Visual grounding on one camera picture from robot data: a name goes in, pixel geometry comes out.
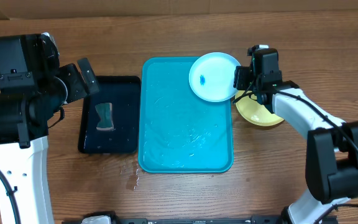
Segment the green scrubbing sponge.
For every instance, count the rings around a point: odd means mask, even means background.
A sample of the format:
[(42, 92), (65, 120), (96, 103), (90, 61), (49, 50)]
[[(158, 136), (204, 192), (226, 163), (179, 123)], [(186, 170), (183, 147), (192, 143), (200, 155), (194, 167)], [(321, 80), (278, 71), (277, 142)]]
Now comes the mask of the green scrubbing sponge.
[(96, 125), (98, 131), (113, 131), (114, 123), (112, 120), (112, 103), (100, 103), (95, 106), (100, 118)]

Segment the light blue plate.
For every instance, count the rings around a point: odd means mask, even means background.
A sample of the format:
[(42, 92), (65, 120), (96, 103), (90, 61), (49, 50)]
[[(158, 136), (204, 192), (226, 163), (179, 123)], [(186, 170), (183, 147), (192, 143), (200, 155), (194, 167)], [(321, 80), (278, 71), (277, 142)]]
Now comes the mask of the light blue plate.
[(212, 52), (198, 58), (189, 71), (189, 85), (194, 94), (209, 102), (229, 100), (236, 93), (234, 73), (241, 64), (233, 56)]

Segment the yellow plate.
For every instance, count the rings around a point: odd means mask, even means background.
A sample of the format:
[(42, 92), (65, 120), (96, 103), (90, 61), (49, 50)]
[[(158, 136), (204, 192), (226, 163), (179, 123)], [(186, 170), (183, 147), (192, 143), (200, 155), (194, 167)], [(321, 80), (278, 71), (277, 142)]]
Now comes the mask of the yellow plate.
[(241, 98), (236, 103), (239, 114), (248, 122), (258, 126), (274, 126), (284, 121), (283, 118), (272, 114), (264, 105), (258, 104), (256, 96)]

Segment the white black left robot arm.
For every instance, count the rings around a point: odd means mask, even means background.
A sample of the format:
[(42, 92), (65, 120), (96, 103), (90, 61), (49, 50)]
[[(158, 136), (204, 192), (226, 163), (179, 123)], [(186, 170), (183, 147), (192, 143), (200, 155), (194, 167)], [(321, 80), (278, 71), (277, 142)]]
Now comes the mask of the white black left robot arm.
[(52, 35), (0, 37), (0, 214), (3, 223), (53, 223), (48, 121), (98, 92), (87, 58), (60, 65)]

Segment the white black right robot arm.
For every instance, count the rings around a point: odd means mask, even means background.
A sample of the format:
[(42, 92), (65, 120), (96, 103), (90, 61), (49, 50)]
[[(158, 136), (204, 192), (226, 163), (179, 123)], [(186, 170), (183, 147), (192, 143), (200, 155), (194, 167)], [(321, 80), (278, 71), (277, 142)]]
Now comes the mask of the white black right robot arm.
[(265, 223), (336, 223), (340, 207), (358, 208), (358, 121), (347, 123), (313, 103), (292, 81), (283, 81), (278, 51), (267, 45), (248, 49), (248, 67), (234, 72), (234, 88), (270, 113), (283, 118), (306, 139), (303, 195)]

